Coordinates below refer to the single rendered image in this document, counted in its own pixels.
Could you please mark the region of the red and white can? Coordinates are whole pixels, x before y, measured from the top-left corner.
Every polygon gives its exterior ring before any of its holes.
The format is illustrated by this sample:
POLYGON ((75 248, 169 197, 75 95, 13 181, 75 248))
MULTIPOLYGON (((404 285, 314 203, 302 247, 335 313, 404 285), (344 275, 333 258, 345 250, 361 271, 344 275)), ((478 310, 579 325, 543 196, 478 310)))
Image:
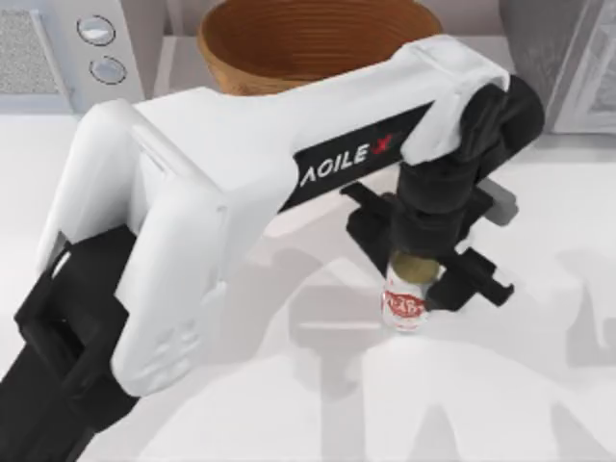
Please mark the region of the red and white can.
POLYGON ((398 332, 415 331, 428 318, 428 290, 439 280, 440 265, 425 259, 393 252, 385 273, 380 300, 384 322, 398 332))

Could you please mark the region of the pale grey rounded box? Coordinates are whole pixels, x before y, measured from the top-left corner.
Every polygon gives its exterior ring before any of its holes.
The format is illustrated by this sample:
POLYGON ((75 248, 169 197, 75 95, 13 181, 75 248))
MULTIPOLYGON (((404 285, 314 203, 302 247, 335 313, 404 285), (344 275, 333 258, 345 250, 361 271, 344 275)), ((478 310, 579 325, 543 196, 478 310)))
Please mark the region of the pale grey rounded box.
POLYGON ((493 205, 484 214, 485 218, 497 226, 508 225, 519 212, 516 195, 494 182, 485 181, 479 187, 493 199, 493 205))

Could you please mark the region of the brown woven basket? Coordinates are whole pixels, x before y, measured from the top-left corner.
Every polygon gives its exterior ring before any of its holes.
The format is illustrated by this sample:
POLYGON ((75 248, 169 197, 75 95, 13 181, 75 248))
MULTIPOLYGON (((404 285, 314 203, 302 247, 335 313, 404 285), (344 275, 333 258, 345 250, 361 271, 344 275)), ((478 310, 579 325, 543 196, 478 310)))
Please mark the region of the brown woven basket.
POLYGON ((261 95, 389 59, 443 33, 417 0, 223 0, 199 24, 199 51, 221 91, 261 95))

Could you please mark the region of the round grey microwave knob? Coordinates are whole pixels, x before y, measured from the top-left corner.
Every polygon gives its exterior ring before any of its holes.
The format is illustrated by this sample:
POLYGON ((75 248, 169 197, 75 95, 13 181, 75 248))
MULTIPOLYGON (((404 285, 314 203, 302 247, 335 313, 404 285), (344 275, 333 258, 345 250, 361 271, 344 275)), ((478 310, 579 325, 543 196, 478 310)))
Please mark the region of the round grey microwave knob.
POLYGON ((116 38, 116 29, 113 23, 100 15, 80 18, 76 29, 79 37, 93 46, 107 46, 116 38))
POLYGON ((125 65, 111 56, 103 56, 92 60, 89 65, 90 75, 99 83, 115 86, 122 83, 127 77, 125 65))

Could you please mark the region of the pale microwave oven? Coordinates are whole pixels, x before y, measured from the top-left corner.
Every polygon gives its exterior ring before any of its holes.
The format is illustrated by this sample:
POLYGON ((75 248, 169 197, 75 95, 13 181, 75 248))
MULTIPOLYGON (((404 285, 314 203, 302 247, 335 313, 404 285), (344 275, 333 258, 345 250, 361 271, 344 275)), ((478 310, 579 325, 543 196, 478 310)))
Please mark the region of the pale microwave oven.
POLYGON ((0 0, 0 115, 82 114, 107 100, 152 97, 166 21, 166 0, 0 0), (109 45, 79 37, 77 21, 92 15, 113 23, 109 45), (125 65, 119 85, 90 75, 103 56, 125 65))

